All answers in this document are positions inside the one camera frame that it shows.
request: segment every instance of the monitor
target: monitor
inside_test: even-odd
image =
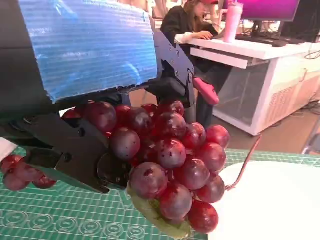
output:
[[[223,9],[228,8],[228,2],[229,0],[224,0],[221,3]],[[238,2],[243,4],[242,19],[292,22],[300,0],[238,0]]]

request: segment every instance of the woman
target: woman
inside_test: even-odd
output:
[[[231,66],[190,55],[192,46],[187,44],[190,40],[210,40],[213,36],[218,35],[211,24],[203,21],[205,13],[208,12],[208,3],[211,3],[212,7],[212,4],[218,2],[215,0],[188,0],[184,7],[173,7],[165,16],[160,29],[172,44],[178,43],[180,45],[193,63],[195,71],[193,85],[202,93],[197,98],[196,121],[205,128],[212,124],[213,103],[215,102],[213,99],[218,99],[215,92],[218,93],[221,90],[232,69]],[[210,84],[207,84],[206,91],[203,91],[203,88],[201,90],[198,83],[202,81],[197,78]],[[205,92],[208,93],[208,90],[212,90],[211,96],[205,94]]]

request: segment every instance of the grape cluster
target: grape cluster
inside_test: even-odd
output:
[[[3,173],[2,182],[11,191],[25,189],[31,182],[39,189],[48,189],[56,184],[56,180],[50,179],[43,172],[26,164],[24,157],[12,154],[0,162],[0,170]]]
[[[188,221],[195,231],[207,234],[219,220],[211,204],[225,193],[219,171],[226,163],[230,135],[220,125],[204,129],[197,122],[187,124],[184,112],[179,100],[137,108],[90,101],[68,110],[62,119],[84,118],[101,131],[109,139],[114,161],[132,164],[131,190],[142,199],[158,201],[158,212],[168,223]],[[20,163],[11,161],[12,166]],[[7,188],[18,191],[29,182],[44,184],[43,174],[25,165],[6,173]],[[9,186],[13,176],[20,181],[17,186]]]
[[[219,125],[205,130],[197,122],[187,124],[180,101],[152,106],[152,114],[129,185],[140,198],[157,200],[168,223],[188,221],[195,231],[210,233],[219,220],[211,204],[225,193],[218,173],[226,163],[230,135]]]

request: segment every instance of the pink object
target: pink object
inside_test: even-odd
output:
[[[241,20],[241,15],[244,10],[244,5],[239,2],[230,1],[227,10],[221,10],[219,16],[219,23],[222,15],[226,13],[226,24],[223,41],[225,43],[232,43],[236,39],[237,29]]]
[[[205,83],[199,77],[193,79],[193,86],[201,93],[208,104],[215,105],[219,103],[214,86]]]

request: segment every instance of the grape stem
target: grape stem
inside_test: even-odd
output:
[[[246,156],[245,161],[244,161],[244,163],[243,163],[243,165],[242,165],[241,171],[240,171],[240,173],[239,173],[239,175],[238,175],[238,178],[236,179],[236,181],[235,181],[233,184],[227,185],[227,186],[225,187],[225,190],[226,190],[226,191],[230,191],[231,189],[235,188],[236,185],[240,182],[240,180],[241,180],[241,178],[242,178],[242,175],[243,175],[244,172],[245,172],[246,166],[247,166],[248,162],[250,161],[251,155],[252,155],[252,154],[254,153],[254,151],[256,150],[256,148],[257,148],[260,140],[261,140],[261,135],[258,136],[257,140],[255,141],[254,145],[252,146],[252,148],[250,149],[248,155]]]

